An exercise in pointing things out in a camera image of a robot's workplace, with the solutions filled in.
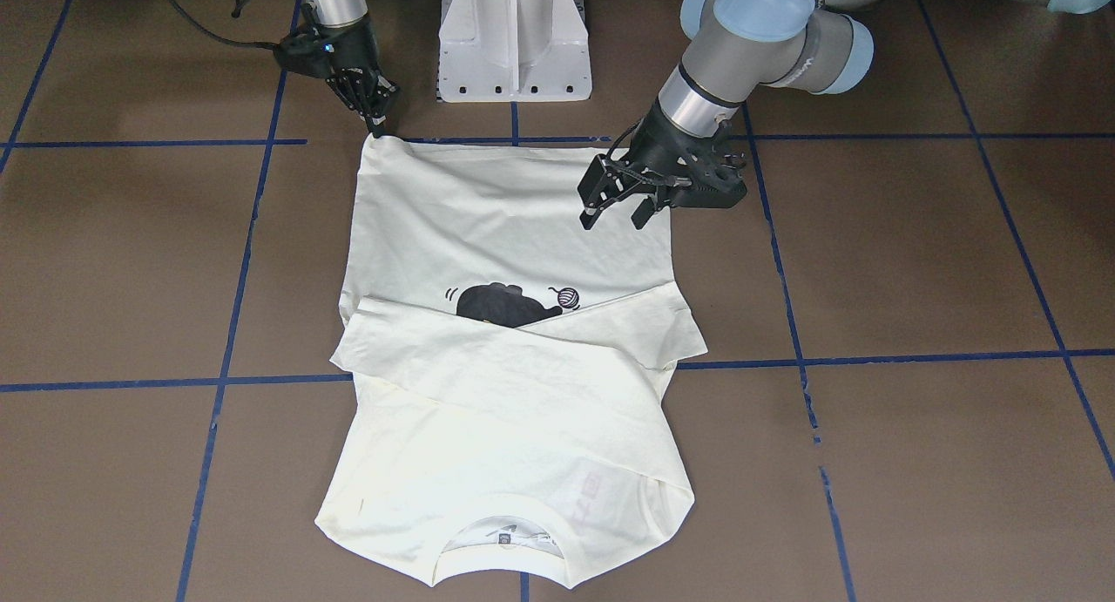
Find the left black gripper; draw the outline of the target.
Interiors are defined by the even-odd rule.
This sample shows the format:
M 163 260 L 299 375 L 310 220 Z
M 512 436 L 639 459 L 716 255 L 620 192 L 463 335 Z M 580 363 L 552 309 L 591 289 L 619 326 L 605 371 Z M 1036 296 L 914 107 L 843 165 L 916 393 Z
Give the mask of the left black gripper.
M 631 221 L 636 229 L 644 229 L 656 213 L 673 206 L 673 190 L 681 181 L 675 174 L 679 166 L 676 143 L 680 135 L 710 138 L 720 123 L 712 120 L 709 135 L 694 134 L 682 129 L 666 115 L 665 106 L 655 101 L 636 125 L 624 161 L 598 153 L 590 162 L 578 184 L 578 196 L 583 205 L 582 229 L 593 229 L 603 210 L 634 193 L 644 194 L 644 200 L 631 214 Z

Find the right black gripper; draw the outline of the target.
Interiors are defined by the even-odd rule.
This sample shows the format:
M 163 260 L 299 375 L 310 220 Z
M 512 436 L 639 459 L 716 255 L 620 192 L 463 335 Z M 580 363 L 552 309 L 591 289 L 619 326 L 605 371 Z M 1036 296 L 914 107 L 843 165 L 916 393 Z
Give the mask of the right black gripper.
M 301 35 L 309 37 L 312 45 L 311 54 L 302 59 L 301 75 L 334 77 L 334 94 L 340 101 L 362 118 L 374 138 L 382 137 L 386 118 L 401 87 L 382 76 L 371 17 L 362 16 L 345 27 L 327 27 L 303 18 Z

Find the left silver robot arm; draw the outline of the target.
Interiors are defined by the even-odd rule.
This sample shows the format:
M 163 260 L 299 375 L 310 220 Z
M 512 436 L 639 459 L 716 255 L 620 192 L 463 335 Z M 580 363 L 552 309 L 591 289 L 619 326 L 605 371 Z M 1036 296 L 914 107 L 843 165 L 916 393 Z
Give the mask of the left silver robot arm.
M 881 0 L 683 0 L 690 43 L 644 117 L 626 132 L 621 157 L 599 154 L 578 185 L 584 229 L 637 196 L 644 227 L 669 206 L 729 208 L 747 193 L 744 161 L 727 151 L 729 122 L 757 87 L 849 93 L 867 74 L 875 40 L 852 18 Z M 1086 14 L 1111 0 L 1016 0 L 1051 13 Z

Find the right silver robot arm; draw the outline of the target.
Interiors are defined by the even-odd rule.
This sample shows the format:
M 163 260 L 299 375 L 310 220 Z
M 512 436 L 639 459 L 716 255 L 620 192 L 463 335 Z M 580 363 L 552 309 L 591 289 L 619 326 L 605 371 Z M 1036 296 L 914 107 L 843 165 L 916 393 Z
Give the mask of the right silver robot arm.
M 283 71 L 322 79 L 375 138 L 386 133 L 388 113 L 401 89 L 382 72 L 366 0 L 300 0 L 298 25 L 277 43 L 233 41 L 200 25 L 176 0 L 167 2 L 213 41 L 271 51 Z

